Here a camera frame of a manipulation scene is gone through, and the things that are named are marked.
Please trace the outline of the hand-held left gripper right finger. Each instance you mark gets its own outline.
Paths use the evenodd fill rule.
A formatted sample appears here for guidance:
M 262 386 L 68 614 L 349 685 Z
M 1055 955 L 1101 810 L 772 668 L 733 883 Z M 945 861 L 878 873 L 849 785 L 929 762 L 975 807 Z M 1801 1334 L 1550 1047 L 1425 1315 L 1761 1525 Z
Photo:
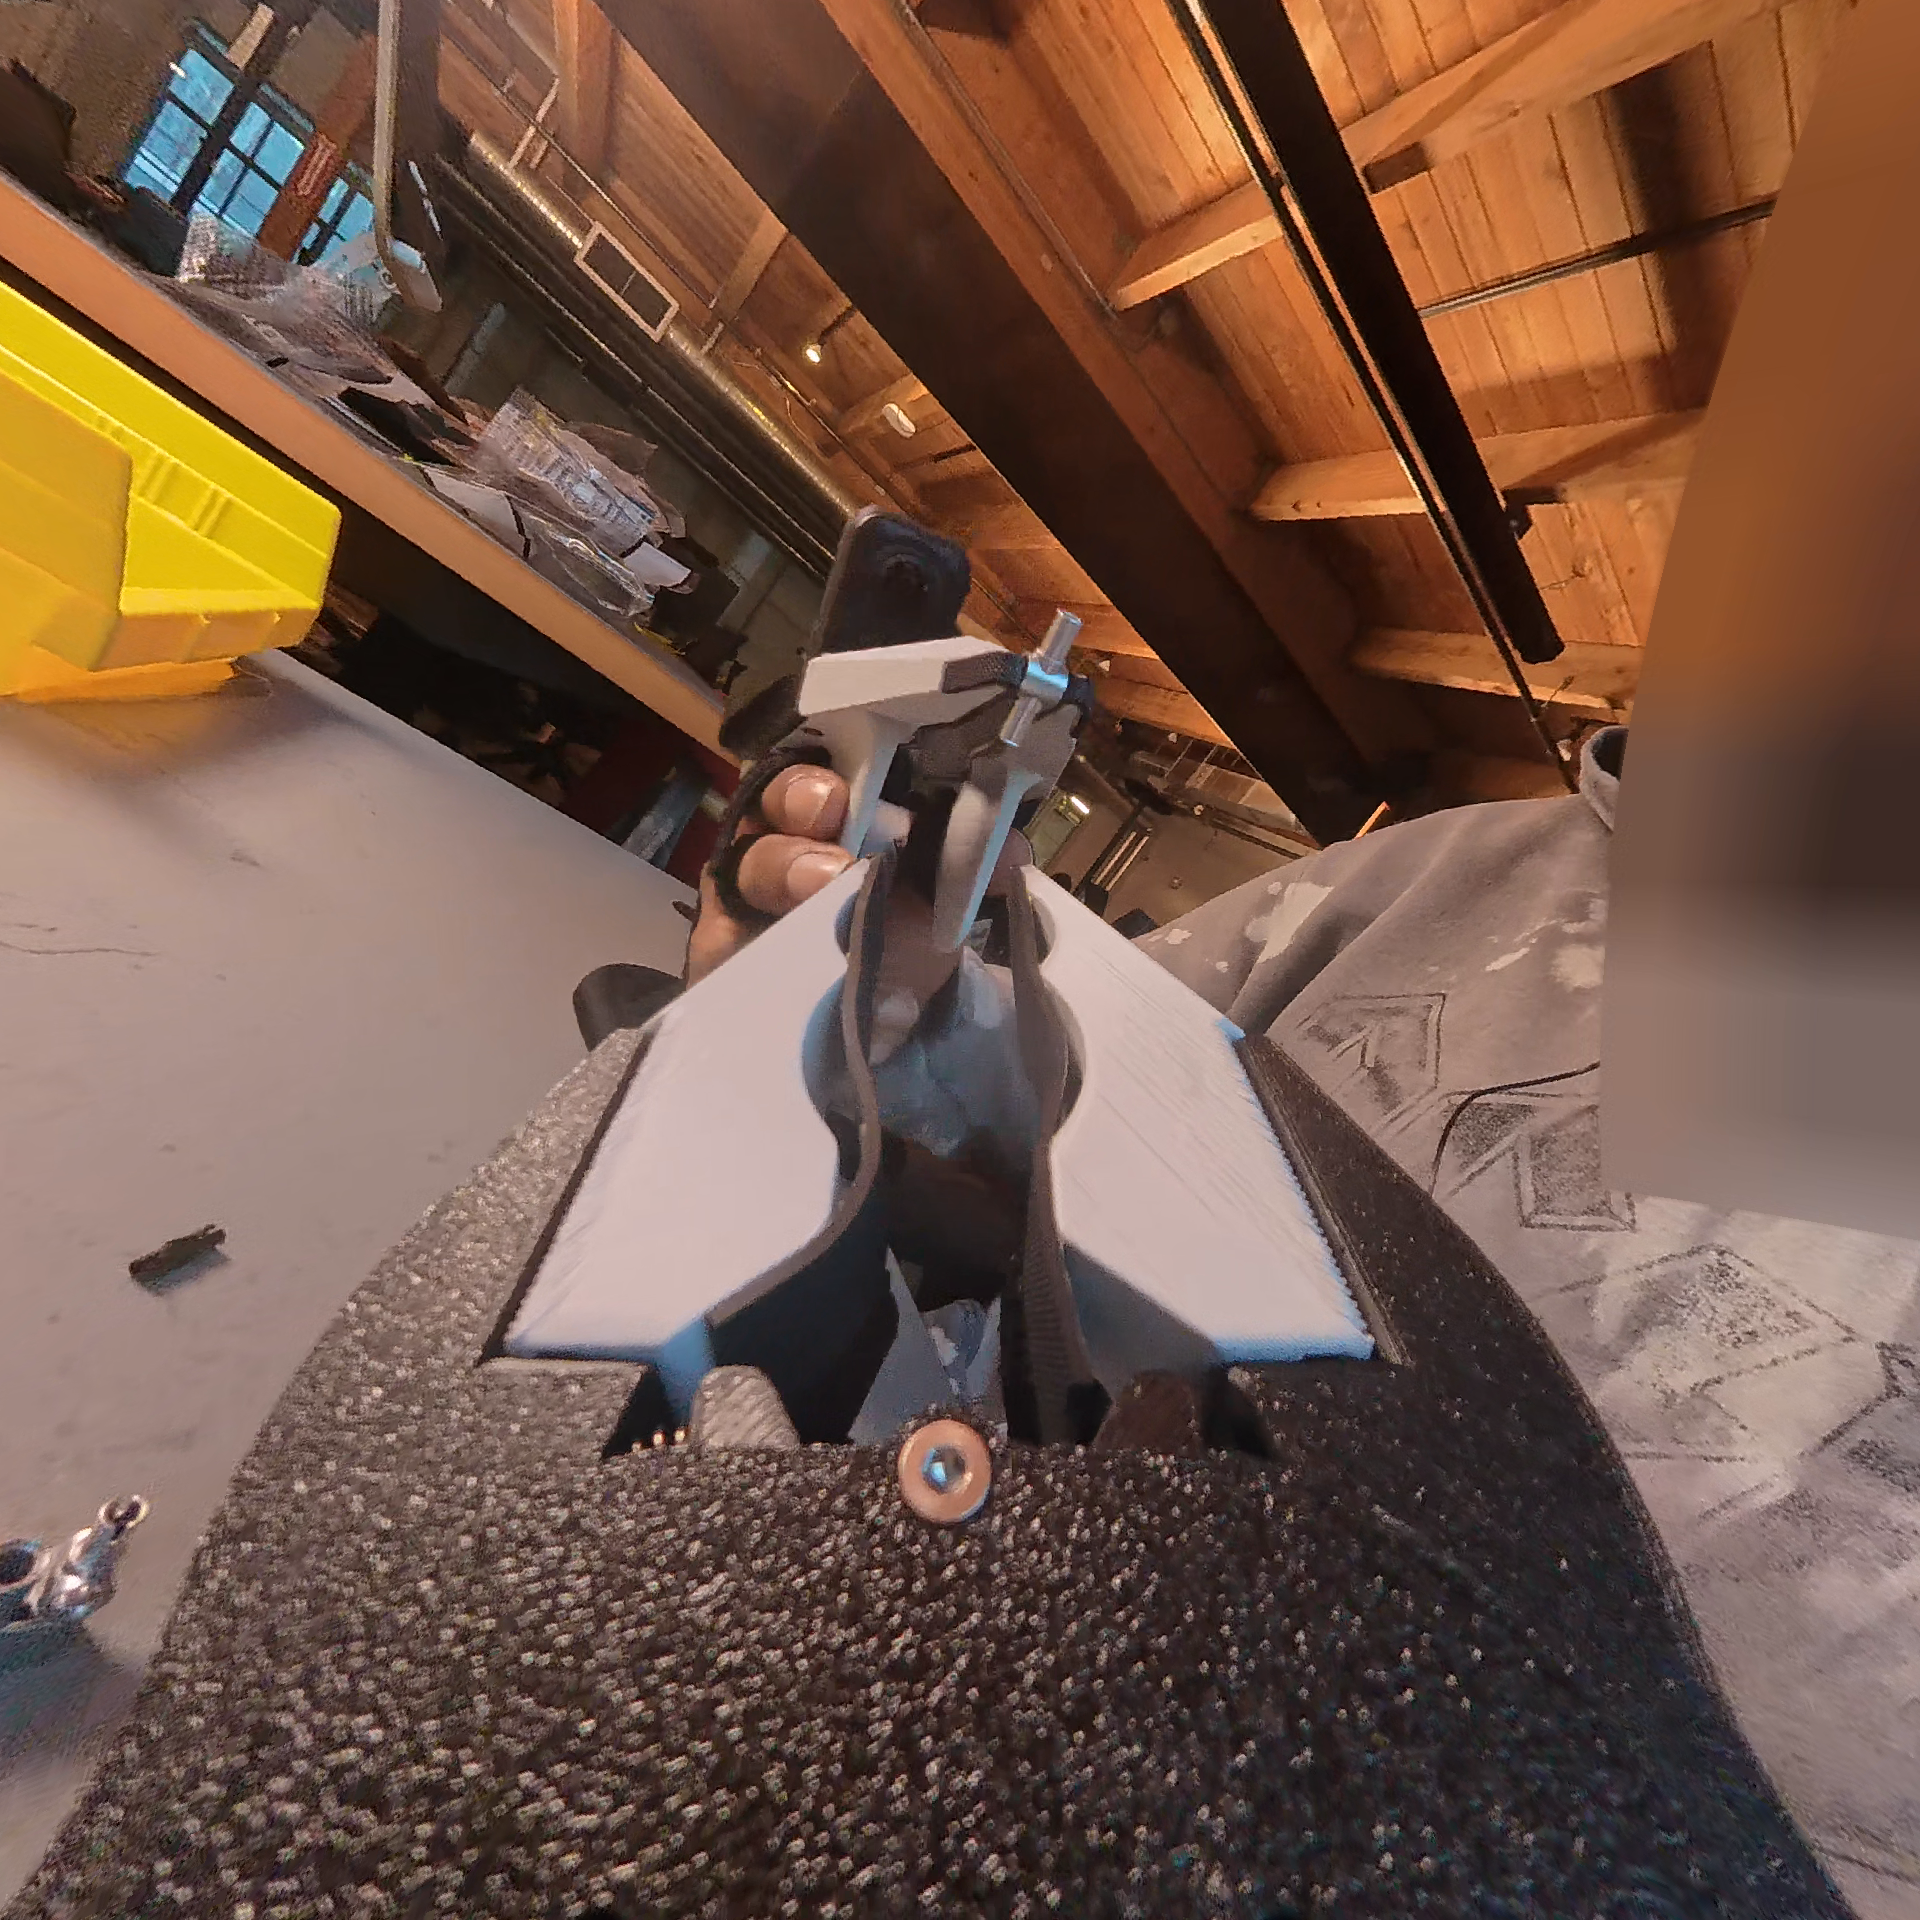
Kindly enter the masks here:
M 1236 1023 L 1039 870 L 1005 925 L 1039 1126 L 1005 1334 L 1014 1430 L 1086 1444 L 1140 1377 L 1372 1359 Z

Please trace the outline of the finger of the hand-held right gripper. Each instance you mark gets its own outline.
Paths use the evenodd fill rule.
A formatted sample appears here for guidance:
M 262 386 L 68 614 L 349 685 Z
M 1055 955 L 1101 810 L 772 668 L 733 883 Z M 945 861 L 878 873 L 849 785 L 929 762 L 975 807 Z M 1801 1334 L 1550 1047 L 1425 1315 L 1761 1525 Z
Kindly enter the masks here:
M 965 943 L 1005 842 L 1024 810 L 1044 802 L 1060 779 L 1086 716 L 1087 702 L 1069 693 L 1031 716 L 1019 740 L 1008 739 L 1011 710 L 977 716 L 981 740 L 966 748 L 934 870 L 933 950 L 957 953 Z
M 933 831 L 937 870 L 945 817 L 977 716 L 1008 713 L 1017 653 L 948 635 L 813 658 L 799 682 L 799 733 L 822 746 L 847 785 L 841 845 L 867 853 L 904 838 L 896 814 L 911 801 L 945 807 Z

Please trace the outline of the window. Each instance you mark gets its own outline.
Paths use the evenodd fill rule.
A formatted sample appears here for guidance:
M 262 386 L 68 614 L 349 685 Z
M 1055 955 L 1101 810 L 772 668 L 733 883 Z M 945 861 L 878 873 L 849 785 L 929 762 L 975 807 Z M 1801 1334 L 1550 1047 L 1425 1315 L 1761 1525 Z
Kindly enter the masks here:
M 235 77 L 238 69 L 229 61 L 224 42 L 195 21 L 118 167 L 118 182 L 172 201 L 207 151 L 207 172 L 192 211 L 259 238 L 280 189 L 292 182 L 315 124 L 276 86 L 261 83 L 221 132 Z

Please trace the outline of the person's right hand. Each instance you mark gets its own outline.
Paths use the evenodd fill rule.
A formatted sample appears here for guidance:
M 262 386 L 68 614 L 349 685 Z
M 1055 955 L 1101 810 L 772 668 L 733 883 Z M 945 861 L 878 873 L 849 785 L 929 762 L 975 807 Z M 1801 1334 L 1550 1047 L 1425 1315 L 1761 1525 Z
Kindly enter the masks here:
M 718 971 L 847 868 L 845 817 L 847 785 L 835 771 L 796 764 L 768 778 L 702 873 L 683 966 L 688 985 Z

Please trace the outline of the long grey beam panel assembly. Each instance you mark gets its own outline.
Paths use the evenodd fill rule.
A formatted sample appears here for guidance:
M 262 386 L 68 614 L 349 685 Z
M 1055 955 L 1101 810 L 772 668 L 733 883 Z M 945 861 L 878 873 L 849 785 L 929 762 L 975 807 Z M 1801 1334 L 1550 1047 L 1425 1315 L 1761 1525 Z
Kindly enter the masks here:
M 88 1525 L 64 1538 L 1 1541 L 1 1634 L 79 1626 L 107 1604 L 127 1535 L 151 1516 L 143 1494 L 102 1501 Z

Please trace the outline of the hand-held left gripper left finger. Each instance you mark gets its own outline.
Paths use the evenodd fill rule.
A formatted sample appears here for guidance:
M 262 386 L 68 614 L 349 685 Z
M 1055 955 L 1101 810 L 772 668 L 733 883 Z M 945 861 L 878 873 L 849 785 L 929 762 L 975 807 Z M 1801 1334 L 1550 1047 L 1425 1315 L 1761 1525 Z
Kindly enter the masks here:
M 896 1345 L 872 1012 L 889 861 L 856 861 L 672 998 L 501 1322 L 516 1359 L 637 1359 L 683 1421 L 752 1366 L 847 1443 Z

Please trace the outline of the black ceiling rail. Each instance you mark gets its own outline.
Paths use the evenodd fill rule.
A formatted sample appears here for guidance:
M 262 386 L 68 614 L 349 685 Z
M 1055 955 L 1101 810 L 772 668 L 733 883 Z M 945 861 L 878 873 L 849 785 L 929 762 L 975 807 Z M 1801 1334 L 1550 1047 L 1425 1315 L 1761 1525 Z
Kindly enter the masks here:
M 1507 676 L 1564 653 L 1304 47 L 1278 2 L 1169 2 L 1255 193 L 1412 485 Z

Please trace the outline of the yellow plastic bin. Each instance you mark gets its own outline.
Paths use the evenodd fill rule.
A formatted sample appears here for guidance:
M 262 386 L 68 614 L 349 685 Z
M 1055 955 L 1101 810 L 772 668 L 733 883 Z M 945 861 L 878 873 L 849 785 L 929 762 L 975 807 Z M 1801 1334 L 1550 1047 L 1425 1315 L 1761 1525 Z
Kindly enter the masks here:
M 1 291 L 1 695 L 160 700 L 312 629 L 341 515 Z

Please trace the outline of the silver ventilation duct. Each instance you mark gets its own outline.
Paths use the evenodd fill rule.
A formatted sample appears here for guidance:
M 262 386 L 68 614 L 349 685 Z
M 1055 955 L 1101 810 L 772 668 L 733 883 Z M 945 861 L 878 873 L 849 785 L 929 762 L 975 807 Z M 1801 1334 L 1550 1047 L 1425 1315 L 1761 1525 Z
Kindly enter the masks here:
M 681 302 L 623 236 L 468 132 L 428 167 L 444 227 L 476 242 L 509 287 L 652 439 L 721 489 L 822 580 L 859 500 L 681 319 Z

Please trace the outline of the small grey connector pin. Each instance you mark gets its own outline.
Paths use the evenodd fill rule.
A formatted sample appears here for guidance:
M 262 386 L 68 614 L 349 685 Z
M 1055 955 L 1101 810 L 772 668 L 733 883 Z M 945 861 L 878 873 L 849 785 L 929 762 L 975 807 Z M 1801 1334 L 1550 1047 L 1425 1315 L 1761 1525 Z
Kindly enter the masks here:
M 1072 671 L 1072 649 L 1083 625 L 1081 614 L 1055 609 L 1039 643 L 1014 660 L 1019 676 L 1013 683 L 1013 705 L 996 731 L 1004 750 L 1024 750 L 1054 713 L 1065 713 L 1059 725 L 1060 740 L 1067 748 L 1077 742 L 1095 705 L 1092 682 Z

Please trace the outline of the wooden workbench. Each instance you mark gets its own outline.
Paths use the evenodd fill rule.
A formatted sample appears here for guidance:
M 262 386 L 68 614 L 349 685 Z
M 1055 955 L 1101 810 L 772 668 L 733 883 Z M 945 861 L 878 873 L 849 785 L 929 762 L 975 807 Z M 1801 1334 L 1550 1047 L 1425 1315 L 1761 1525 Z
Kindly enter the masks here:
M 11 175 L 1 179 L 1 255 L 36 300 L 96 330 L 111 351 L 248 434 L 315 489 L 385 525 L 702 748 L 735 762 L 719 739 L 719 698 L 657 639 L 608 625 L 549 583 L 348 415 L 310 403 L 195 319 L 155 277 L 129 267 Z

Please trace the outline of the pile of clear plastic bags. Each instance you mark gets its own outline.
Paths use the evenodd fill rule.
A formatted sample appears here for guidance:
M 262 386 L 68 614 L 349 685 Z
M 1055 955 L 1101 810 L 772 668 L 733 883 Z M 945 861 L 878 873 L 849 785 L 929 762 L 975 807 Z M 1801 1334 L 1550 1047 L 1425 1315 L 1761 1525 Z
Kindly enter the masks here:
M 668 551 L 656 497 L 536 398 L 468 415 L 379 332 L 398 285 L 369 231 L 312 263 L 198 213 L 169 292 L 309 399 L 360 428 L 455 513 L 612 622 L 689 594 L 702 566 Z

